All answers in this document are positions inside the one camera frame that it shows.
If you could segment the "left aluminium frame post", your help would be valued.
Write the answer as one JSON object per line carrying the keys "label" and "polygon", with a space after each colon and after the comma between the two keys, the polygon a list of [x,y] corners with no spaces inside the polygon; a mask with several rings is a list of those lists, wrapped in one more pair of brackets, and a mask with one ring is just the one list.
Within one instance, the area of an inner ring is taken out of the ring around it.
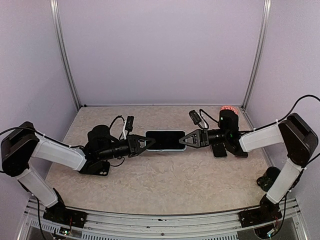
{"label": "left aluminium frame post", "polygon": [[76,84],[73,79],[67,49],[64,41],[64,35],[63,35],[63,28],[60,18],[60,12],[59,12],[59,4],[57,0],[50,0],[50,8],[51,8],[51,14],[53,19],[53,24],[55,28],[55,34],[57,38],[58,48],[61,56],[62,65],[64,68],[64,72],[67,79],[67,84],[71,92],[71,97],[74,103],[74,106],[77,111],[79,111],[82,107],[80,97],[76,88]]}

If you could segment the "front aluminium rail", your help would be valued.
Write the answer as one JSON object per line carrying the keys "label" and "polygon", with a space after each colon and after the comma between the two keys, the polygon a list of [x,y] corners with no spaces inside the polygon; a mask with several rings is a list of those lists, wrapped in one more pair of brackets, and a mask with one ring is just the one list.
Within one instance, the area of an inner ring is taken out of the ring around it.
{"label": "front aluminium rail", "polygon": [[194,214],[130,214],[85,209],[84,227],[72,227],[67,236],[60,234],[63,224],[38,219],[44,206],[31,198],[22,217],[18,240],[49,240],[53,235],[66,240],[237,240],[245,233],[255,239],[255,227],[242,227],[242,208]]}

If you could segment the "black phone silver edge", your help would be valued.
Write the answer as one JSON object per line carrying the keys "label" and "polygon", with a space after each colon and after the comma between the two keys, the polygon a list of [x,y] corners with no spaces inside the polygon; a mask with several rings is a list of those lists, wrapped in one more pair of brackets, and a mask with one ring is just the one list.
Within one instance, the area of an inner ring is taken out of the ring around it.
{"label": "black phone silver edge", "polygon": [[219,159],[219,158],[227,157],[227,152],[225,149],[225,145],[223,143],[212,144],[211,149],[212,149],[214,158]]}

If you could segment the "red white patterned bowl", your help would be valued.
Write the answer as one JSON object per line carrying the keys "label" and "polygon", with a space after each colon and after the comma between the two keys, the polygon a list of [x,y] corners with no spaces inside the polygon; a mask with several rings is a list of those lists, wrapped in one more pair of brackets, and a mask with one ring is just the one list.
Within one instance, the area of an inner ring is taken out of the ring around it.
{"label": "red white patterned bowl", "polygon": [[220,110],[223,111],[223,110],[230,110],[230,111],[233,111],[236,115],[239,114],[239,111],[236,107],[232,106],[232,105],[223,105],[220,107]]}

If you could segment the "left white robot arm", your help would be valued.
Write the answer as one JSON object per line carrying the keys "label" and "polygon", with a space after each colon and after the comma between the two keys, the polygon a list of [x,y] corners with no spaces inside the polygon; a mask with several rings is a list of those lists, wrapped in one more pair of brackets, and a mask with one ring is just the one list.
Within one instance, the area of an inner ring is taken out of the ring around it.
{"label": "left white robot arm", "polygon": [[128,134],[119,140],[103,124],[87,133],[85,146],[71,146],[52,139],[37,131],[29,121],[5,130],[5,133],[7,136],[0,145],[3,172],[17,179],[61,223],[70,218],[70,211],[58,191],[50,187],[32,166],[31,159],[63,165],[83,175],[105,177],[111,167],[110,160],[136,157],[156,142],[136,134]]}

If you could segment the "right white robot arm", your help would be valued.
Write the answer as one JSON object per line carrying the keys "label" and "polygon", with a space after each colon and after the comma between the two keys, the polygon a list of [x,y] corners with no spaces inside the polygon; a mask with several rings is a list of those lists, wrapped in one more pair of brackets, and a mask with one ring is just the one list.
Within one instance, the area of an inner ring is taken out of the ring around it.
{"label": "right white robot arm", "polygon": [[241,131],[238,114],[231,109],[222,109],[217,126],[216,129],[201,126],[180,138],[179,143],[195,149],[210,146],[215,158],[223,158],[227,153],[247,158],[252,151],[277,145],[286,150],[286,161],[255,212],[260,222],[268,221],[276,212],[275,206],[289,193],[312,161],[320,143],[319,137],[295,112],[266,126]]}

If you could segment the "right aluminium frame post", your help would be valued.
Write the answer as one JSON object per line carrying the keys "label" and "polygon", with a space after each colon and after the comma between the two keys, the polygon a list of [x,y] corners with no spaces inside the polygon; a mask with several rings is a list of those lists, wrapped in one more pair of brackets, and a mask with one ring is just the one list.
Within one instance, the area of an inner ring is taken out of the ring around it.
{"label": "right aluminium frame post", "polygon": [[259,71],[259,66],[260,66],[262,55],[263,55],[263,49],[264,49],[265,39],[267,35],[271,5],[272,5],[271,0],[263,1],[263,11],[262,11],[261,23],[260,23],[259,34],[257,39],[257,46],[256,46],[254,59],[253,59],[253,65],[250,71],[249,82],[246,88],[244,99],[241,104],[241,107],[244,111],[248,109],[250,99],[253,94],[257,74]]}

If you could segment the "black phone red edge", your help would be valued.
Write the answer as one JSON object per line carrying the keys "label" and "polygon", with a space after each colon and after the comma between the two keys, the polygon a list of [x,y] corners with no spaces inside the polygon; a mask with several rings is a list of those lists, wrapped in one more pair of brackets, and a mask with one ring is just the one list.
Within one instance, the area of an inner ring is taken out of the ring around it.
{"label": "black phone red edge", "polygon": [[243,152],[243,151],[236,152],[234,155],[237,158],[247,158],[248,157],[248,153],[247,152]]}

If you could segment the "aluminium frame post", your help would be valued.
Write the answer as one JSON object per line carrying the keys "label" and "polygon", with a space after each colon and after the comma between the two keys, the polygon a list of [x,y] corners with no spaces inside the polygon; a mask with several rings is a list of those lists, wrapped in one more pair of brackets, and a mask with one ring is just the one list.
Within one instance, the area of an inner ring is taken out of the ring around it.
{"label": "aluminium frame post", "polygon": [[76,88],[76,84],[73,79],[67,49],[64,41],[64,35],[63,35],[63,28],[60,18],[60,12],[59,12],[59,4],[57,0],[50,0],[50,8],[51,8],[51,14],[53,19],[53,24],[55,28],[55,34],[57,38],[58,48],[61,56],[62,65],[64,68],[64,72],[67,79],[67,84],[71,92],[71,97],[74,103],[74,106],[77,111],[79,111],[82,107],[80,97]]}
{"label": "aluminium frame post", "polygon": [[271,0],[263,1],[263,11],[262,11],[261,23],[260,23],[259,34],[257,39],[257,46],[256,46],[254,59],[253,59],[253,65],[250,71],[249,82],[246,88],[244,99],[241,104],[241,107],[244,111],[248,109],[250,99],[253,94],[257,74],[259,71],[259,66],[260,66],[262,55],[263,55],[263,49],[264,49],[265,39],[267,35],[271,5],[272,5]]}

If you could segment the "black phone case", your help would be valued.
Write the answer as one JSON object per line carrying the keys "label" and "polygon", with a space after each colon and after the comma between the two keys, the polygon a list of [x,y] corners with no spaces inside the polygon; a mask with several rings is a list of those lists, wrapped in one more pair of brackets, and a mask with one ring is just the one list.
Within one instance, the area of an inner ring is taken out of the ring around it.
{"label": "black phone case", "polygon": [[108,161],[88,161],[78,172],[83,175],[106,177],[109,173],[110,167],[111,164]]}

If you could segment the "dark green mug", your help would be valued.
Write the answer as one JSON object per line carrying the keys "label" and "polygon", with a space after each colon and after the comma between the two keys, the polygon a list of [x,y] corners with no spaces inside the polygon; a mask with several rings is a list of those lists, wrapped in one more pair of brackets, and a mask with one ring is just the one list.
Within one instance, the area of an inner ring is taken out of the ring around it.
{"label": "dark green mug", "polygon": [[264,192],[268,192],[269,189],[274,184],[274,182],[276,181],[280,172],[281,172],[281,170],[275,166],[268,167],[267,170],[264,172],[264,174],[256,180],[257,185]]}

